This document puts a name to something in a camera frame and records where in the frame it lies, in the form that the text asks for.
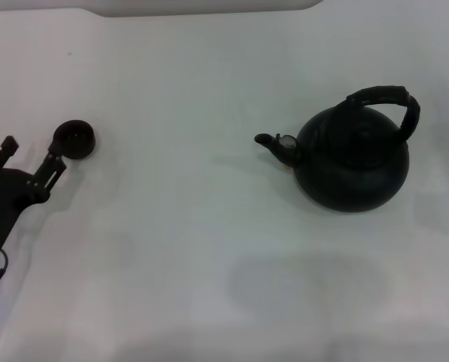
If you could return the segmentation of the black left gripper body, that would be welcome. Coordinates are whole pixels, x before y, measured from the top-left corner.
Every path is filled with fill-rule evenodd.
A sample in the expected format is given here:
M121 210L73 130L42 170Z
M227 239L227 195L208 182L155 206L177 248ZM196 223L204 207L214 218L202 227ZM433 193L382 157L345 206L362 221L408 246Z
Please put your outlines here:
M0 250L20 214L47 200L47 190L33 175L17 169L0 170Z

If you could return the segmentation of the dark brown teacup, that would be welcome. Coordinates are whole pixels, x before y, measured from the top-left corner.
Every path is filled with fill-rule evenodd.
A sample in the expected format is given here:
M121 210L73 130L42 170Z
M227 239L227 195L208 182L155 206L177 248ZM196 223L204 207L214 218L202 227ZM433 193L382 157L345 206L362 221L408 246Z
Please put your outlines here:
M71 160L87 158L96 146L93 128L82 120L62 123L54 132L48 151Z

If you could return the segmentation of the black round teapot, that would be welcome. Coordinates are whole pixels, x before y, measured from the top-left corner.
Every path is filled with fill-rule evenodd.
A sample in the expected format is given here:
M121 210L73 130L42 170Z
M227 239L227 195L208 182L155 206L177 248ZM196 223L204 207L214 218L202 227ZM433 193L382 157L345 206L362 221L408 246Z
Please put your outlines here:
M384 205L403 186L420 105L403 86L369 87L313 116L297 136L254 141L293 170L304 193L343 213Z

